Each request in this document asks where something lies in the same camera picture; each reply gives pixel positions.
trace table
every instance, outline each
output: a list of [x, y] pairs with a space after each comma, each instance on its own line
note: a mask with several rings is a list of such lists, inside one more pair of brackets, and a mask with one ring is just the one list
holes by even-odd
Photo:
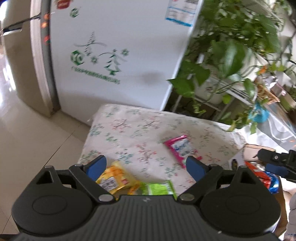
[[107, 164], [118, 160], [142, 182], [171, 180], [179, 195], [195, 181], [183, 169], [166, 140], [187, 135], [206, 165], [229, 169], [228, 160], [245, 144], [241, 130], [226, 132], [228, 125], [171, 112], [107, 104], [94, 115], [79, 163], [105, 155]]
[[265, 105], [270, 112], [268, 120], [258, 128], [285, 150], [296, 150], [296, 126], [288, 118], [279, 103]]

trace refrigerator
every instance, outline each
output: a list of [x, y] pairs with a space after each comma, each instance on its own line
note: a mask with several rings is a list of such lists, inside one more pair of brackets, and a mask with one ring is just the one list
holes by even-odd
[[163, 110], [172, 89], [167, 80], [176, 77], [201, 5], [52, 1], [51, 54], [62, 111], [86, 123], [105, 103]]
[[49, 42], [50, 0], [7, 0], [1, 42], [18, 97], [50, 117], [59, 107]]

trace wicker basket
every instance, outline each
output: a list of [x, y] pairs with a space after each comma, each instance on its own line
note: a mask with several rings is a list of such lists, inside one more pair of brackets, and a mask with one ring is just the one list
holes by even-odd
[[264, 99], [268, 98], [267, 104], [280, 102], [278, 97], [276, 97], [274, 94], [272, 94], [270, 91], [268, 91], [268, 89], [266, 89], [266, 87], [264, 85], [259, 84], [257, 82], [257, 80], [254, 81], [254, 84], [256, 84], [256, 86], [258, 88], [258, 98], [260, 100], [264, 100]]

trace white tablecloth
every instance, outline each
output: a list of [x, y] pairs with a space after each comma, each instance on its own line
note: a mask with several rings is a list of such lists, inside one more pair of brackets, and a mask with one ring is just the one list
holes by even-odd
[[105, 155], [108, 164], [119, 160], [140, 181], [171, 180], [179, 195], [195, 181], [163, 142], [187, 135], [203, 163], [228, 169], [227, 161], [246, 143], [240, 130], [223, 130], [228, 127], [170, 112], [107, 104], [93, 118], [79, 163]]

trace blue gripper pad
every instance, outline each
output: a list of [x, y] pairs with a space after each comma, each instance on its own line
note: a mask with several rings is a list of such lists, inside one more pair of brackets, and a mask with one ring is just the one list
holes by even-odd
[[193, 156], [189, 156], [186, 159], [186, 170], [198, 182], [209, 171], [209, 167]]
[[96, 181], [106, 170], [106, 167], [107, 159], [105, 156], [100, 155], [89, 164], [87, 164], [84, 171], [93, 181]]
[[271, 172], [275, 175], [278, 175], [280, 177], [283, 177], [283, 178], [285, 178], [285, 176], [287, 176], [289, 173], [287, 168], [281, 167], [281, 166], [276, 166], [276, 165], [269, 164], [269, 163], [266, 164], [265, 170], [268, 172]]

